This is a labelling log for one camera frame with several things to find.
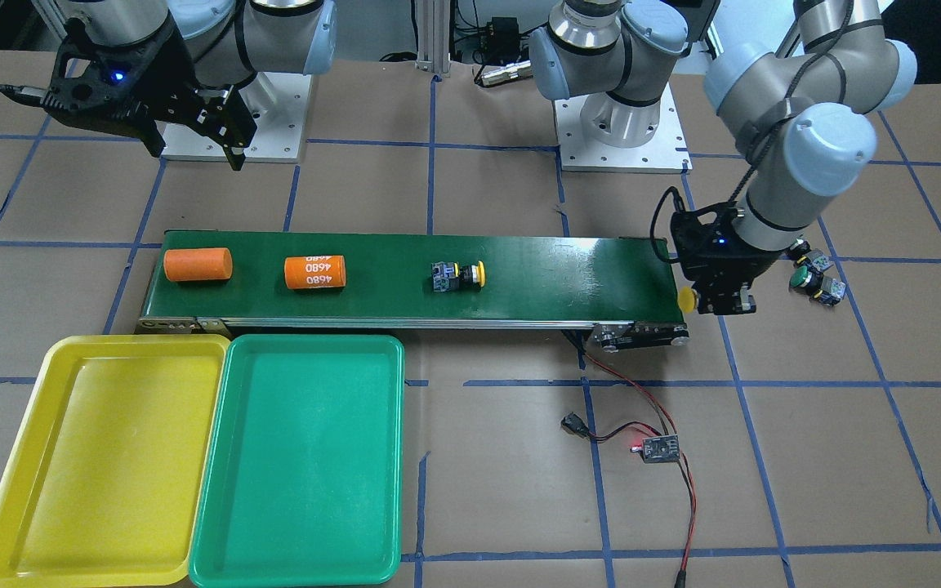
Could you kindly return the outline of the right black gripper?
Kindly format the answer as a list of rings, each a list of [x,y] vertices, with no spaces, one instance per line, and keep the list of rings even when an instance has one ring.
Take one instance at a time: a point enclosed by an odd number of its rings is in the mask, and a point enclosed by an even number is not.
[[[233,86],[200,83],[194,60],[172,16],[68,16],[47,88],[1,83],[0,93],[39,108],[74,129],[139,139],[161,157],[160,123],[184,124],[212,138],[204,116]],[[240,172],[248,138],[224,136],[225,160]]]

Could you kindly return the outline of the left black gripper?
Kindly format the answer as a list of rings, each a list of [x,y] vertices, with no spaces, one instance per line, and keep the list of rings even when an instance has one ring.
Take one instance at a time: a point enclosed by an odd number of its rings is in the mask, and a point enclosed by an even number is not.
[[[729,315],[754,314],[753,280],[774,264],[773,251],[755,248],[736,234],[732,220],[738,212],[734,204],[713,204],[672,213],[677,264],[696,283],[696,312],[701,315],[724,315],[724,286],[732,287]]]

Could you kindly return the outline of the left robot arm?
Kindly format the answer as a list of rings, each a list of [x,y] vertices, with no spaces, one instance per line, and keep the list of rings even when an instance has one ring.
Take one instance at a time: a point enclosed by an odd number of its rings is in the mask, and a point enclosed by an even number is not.
[[[796,1],[802,55],[729,46],[703,89],[748,170],[724,202],[690,211],[677,189],[670,231],[689,287],[683,311],[755,311],[754,280],[798,243],[856,182],[877,148],[867,115],[900,103],[917,56],[885,36],[874,1]],[[578,127],[609,148],[641,148],[660,127],[662,97],[689,48],[689,26],[662,1],[560,1],[529,37],[535,85],[556,105],[585,98]]]

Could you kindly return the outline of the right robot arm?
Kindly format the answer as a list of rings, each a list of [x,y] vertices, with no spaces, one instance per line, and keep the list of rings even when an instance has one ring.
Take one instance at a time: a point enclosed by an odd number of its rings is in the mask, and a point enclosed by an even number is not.
[[[297,163],[311,82],[337,43],[332,1],[60,1],[46,88],[1,83],[64,126],[150,156]]]

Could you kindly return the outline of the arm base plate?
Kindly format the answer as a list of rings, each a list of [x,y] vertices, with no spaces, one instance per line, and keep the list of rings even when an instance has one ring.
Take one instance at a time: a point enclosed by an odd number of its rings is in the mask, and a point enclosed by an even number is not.
[[[554,101],[565,172],[690,172],[692,163],[670,85],[646,107],[605,93]]]
[[[168,123],[162,157],[173,161],[227,163],[224,136],[248,138],[246,163],[298,164],[303,154],[313,75],[259,72],[240,90],[216,98],[204,116],[216,140],[184,124]]]

